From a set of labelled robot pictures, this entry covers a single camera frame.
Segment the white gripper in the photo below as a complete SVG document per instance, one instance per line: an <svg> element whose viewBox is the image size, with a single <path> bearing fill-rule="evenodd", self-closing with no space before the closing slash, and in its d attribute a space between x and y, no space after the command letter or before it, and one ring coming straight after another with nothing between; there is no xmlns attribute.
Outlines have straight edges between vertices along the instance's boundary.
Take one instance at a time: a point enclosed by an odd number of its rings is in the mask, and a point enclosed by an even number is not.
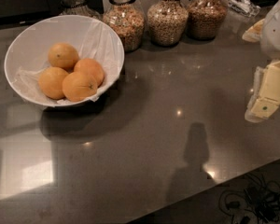
<svg viewBox="0 0 280 224"><path fill-rule="evenodd" d="M280 59L280 0L242 35L247 42L259 42L261 50L272 59ZM257 67L253 94L245 112L247 121L258 123L269 119L280 106L280 60L273 60L265 68Z"/></svg>

